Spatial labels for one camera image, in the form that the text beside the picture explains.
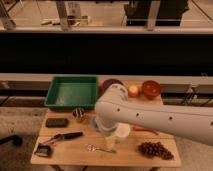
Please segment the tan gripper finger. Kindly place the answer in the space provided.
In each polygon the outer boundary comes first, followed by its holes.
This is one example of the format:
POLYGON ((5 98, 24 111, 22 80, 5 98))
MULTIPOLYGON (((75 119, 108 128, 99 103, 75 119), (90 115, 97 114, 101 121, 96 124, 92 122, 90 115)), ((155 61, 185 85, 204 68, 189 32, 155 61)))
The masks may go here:
POLYGON ((116 142, 116 136, 114 134, 107 135, 105 137, 105 145, 108 150, 113 150, 116 142))

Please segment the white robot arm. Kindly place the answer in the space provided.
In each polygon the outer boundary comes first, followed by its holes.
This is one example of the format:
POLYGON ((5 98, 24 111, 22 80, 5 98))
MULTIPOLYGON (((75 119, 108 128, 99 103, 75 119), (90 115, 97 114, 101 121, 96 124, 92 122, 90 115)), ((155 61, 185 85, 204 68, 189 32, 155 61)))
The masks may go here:
POLYGON ((119 123, 146 127, 213 146, 213 108, 153 105, 130 102, 121 84, 112 84, 95 104, 96 124, 102 133, 119 123))

